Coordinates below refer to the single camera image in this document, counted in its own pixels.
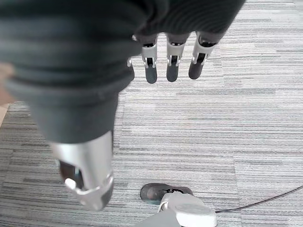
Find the black fingertip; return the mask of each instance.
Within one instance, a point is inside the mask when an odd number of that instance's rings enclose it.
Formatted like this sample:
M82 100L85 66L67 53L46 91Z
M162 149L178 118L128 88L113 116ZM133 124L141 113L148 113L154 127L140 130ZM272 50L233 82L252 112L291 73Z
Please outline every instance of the black fingertip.
M178 78L179 66L176 64L172 64L171 66L167 66L166 70L166 78L169 82L175 82Z
M154 84L157 81L157 68L153 68L152 66L149 66L148 68L145 68L145 76L146 80L150 84Z
M198 79L202 73L203 65L190 63L188 75L191 79Z

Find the silver metal joint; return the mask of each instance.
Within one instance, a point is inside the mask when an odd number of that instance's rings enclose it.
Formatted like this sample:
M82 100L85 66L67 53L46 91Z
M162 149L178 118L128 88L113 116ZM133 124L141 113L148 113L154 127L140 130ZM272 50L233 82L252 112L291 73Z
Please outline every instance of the silver metal joint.
M194 46L194 51L193 51L192 63L193 64L197 64L197 60L198 60L199 54L201 53L201 54L205 54L204 59L203 59L203 61L201 63L201 65L204 65L206 59L210 56L210 54L212 53L213 49L215 48L215 46L217 44L213 44L212 46L209 46L209 47L202 46L199 43L199 37L200 37L200 33L197 32L197 38L196 38L196 42L195 42L195 46Z
M67 188L89 209L103 209L114 185L112 132L85 143L50 145Z
M131 67L133 65L132 59L131 58L127 59L126 64L127 64L128 67Z
M185 47L184 44L172 44L169 39L167 38L167 65L171 66L172 56L177 56L177 63L176 66L179 66L180 60L182 58L183 50Z

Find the gray carpet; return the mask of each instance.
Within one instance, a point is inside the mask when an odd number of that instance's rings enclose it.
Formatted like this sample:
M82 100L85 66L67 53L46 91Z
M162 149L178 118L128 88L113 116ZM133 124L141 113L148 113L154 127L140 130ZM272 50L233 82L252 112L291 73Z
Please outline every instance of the gray carpet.
M192 34L188 44L193 44ZM132 226L157 210L140 200L145 183L190 187L219 210L303 185L303 1L250 0L197 81L169 83L166 40L159 36L158 82L140 57L120 94L110 205L92 212L60 182L55 161L22 103L0 128L0 226ZM218 216L219 227L302 227L303 190Z

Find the silver metal part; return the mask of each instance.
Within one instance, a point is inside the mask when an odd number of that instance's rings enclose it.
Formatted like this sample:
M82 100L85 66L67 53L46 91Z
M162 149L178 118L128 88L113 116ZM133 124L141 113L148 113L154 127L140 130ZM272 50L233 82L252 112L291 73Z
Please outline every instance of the silver metal part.
M81 188L72 177L62 177L77 199L92 210L104 208L113 190L112 141L112 132L109 131L85 143L50 143L55 158L74 166L75 174L81 173Z
M159 212L166 210L174 211L178 223L183 227L217 226L216 213L193 195L180 192L165 194Z
M182 53L185 47L185 43L184 44L180 44L180 45L173 45L170 43L169 39L167 38L167 65L171 66L171 58L172 56L177 56L177 63L176 66L179 66L180 64L180 60L182 58Z
M146 68L148 68L148 58L152 58L152 67L155 68L157 64L157 41L153 46L142 47L142 60Z
M206 59L210 56L210 54L212 53L213 49L215 48L215 45L211 46L211 47L203 47L200 43L199 43L199 37L200 37L200 33L197 32L197 38L196 38L196 42L195 42L195 46L194 46L194 51L193 51L193 58L192 58L192 63L193 64L197 64L197 60L198 60L198 56L200 53L204 53L205 57L203 62L201 63L201 65L204 65Z
M127 59L127 66L131 67L132 65L133 65L132 59L131 58Z

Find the prosthetic leg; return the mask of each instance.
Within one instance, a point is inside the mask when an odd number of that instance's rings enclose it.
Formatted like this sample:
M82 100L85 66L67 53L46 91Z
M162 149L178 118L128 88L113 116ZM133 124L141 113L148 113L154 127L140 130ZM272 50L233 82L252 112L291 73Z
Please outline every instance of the prosthetic leg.
M214 210L192 195L189 188L150 183L141 189L141 198L150 204L159 204L158 214L136 227L215 227Z

